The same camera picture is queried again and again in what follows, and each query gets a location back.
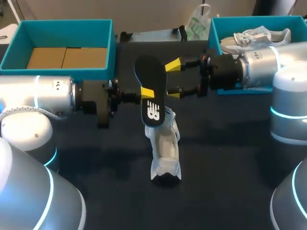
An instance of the new balance logo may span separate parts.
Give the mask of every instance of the new balance logo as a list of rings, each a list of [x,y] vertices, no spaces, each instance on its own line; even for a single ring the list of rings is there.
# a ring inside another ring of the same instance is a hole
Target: new balance logo
[[[147,105],[147,115],[149,119],[154,119],[158,121],[160,119],[159,106],[154,103],[151,103],[150,101],[147,101]]]

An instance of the wall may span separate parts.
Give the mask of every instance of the wall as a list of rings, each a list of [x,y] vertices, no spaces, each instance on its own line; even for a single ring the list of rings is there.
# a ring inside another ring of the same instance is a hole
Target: wall
[[[251,15],[256,0],[206,0],[213,15]],[[115,32],[141,32],[186,24],[201,0],[18,0],[25,19],[112,18]]]

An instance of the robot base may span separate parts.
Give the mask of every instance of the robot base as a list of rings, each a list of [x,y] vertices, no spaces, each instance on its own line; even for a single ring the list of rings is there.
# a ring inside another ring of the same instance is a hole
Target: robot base
[[[306,173],[307,161],[303,161],[274,191],[270,214],[275,230],[307,229]]]
[[[2,138],[0,152],[0,229],[84,229],[77,188]]]
[[[43,165],[59,171],[53,130],[45,115],[39,112],[9,115],[2,120],[1,136]]]

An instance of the shoe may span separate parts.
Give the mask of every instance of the shoe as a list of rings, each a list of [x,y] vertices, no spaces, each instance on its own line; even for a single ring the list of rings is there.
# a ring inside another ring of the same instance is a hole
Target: shoe
[[[223,54],[232,54],[237,57],[248,50],[267,48],[269,46],[283,46],[291,42],[291,31],[270,31],[264,26],[246,30],[243,33],[234,33],[233,37],[221,40]]]
[[[175,116],[176,114],[170,108],[165,107],[165,120],[161,126],[145,126],[145,135],[150,139],[153,147],[151,179],[157,175],[162,176],[165,173],[170,173],[181,180],[178,152],[180,134]]]

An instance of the plastic bag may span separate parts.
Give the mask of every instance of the plastic bag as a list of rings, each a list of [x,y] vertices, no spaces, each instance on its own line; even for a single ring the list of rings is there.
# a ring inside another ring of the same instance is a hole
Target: plastic bag
[[[203,13],[203,15],[201,15],[202,7],[204,7],[204,12],[206,11],[205,8],[207,8],[206,13]],[[208,40],[211,23],[210,10],[211,6],[209,4],[202,4],[196,7],[185,27],[189,41]]]

